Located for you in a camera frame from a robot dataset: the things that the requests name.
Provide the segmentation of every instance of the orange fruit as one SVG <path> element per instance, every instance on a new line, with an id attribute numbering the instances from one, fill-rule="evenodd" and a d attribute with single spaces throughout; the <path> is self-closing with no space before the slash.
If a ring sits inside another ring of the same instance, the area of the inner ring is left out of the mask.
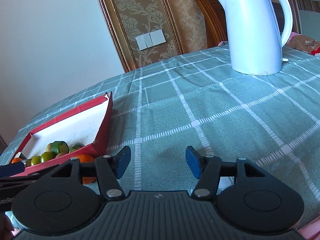
<path id="1" fill-rule="evenodd" d="M 94 158 L 91 155 L 88 154 L 80 154 L 78 156 L 76 156 L 80 159 L 81 163 L 89 163 L 89 162 L 93 162 Z M 83 177 L 82 178 L 82 184 L 83 185 L 87 185 L 90 184 L 92 182 L 94 182 L 96 180 L 96 177 Z"/>
<path id="2" fill-rule="evenodd" d="M 21 162 L 21 161 L 22 161 L 21 158 L 14 158 L 11 163 L 17 163 L 17 162 Z"/>

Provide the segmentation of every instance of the white kettle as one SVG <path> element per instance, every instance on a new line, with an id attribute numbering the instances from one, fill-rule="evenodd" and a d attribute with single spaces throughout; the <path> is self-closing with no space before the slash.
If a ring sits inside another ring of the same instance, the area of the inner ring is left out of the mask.
<path id="1" fill-rule="evenodd" d="M 232 68 L 250 75 L 279 72 L 283 61 L 282 47 L 292 31 L 288 0 L 278 0 L 284 12 L 281 36 L 271 0 L 218 1 L 226 13 Z"/>

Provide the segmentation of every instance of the beige wallpaper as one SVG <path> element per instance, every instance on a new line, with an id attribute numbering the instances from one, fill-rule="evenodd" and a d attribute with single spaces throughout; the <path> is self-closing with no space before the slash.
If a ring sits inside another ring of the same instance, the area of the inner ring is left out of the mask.
<path id="1" fill-rule="evenodd" d="M 113 0 L 113 2 L 138 67 L 177 55 L 160 0 Z M 166 43 L 140 51 L 135 37 L 159 29 L 163 30 Z"/>
<path id="2" fill-rule="evenodd" d="M 169 0 L 177 22 L 184 51 L 192 52 L 207 48 L 204 17 L 194 0 Z"/>

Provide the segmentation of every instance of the red box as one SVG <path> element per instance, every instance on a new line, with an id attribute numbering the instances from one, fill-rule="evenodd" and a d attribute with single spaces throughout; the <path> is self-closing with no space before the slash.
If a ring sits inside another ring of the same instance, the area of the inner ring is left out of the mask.
<path id="1" fill-rule="evenodd" d="M 26 176 L 44 168 L 62 164 L 70 157 L 88 154 L 96 158 L 105 154 L 112 112 L 112 92 L 83 103 L 29 132 L 12 159 L 18 152 L 27 158 L 41 155 L 49 143 L 65 141 L 69 148 L 79 142 L 85 146 L 61 157 L 27 167 L 14 176 Z"/>

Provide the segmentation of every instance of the light switch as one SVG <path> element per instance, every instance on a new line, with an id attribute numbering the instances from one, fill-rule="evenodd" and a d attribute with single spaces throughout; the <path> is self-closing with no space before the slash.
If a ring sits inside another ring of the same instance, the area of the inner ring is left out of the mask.
<path id="1" fill-rule="evenodd" d="M 151 41 L 151 37 L 150 37 L 150 33 L 145 33 L 142 35 L 144 42 L 146 43 L 147 47 L 153 47 L 152 41 Z"/>
<path id="2" fill-rule="evenodd" d="M 143 50 L 143 49 L 147 48 L 147 45 L 146 45 L 142 35 L 136 36 L 136 41 L 138 43 L 138 47 L 139 47 L 140 50 Z"/>
<path id="3" fill-rule="evenodd" d="M 156 46 L 158 44 L 164 43 L 165 38 L 163 35 L 162 30 L 156 30 L 150 33 L 151 41 L 153 46 Z"/>

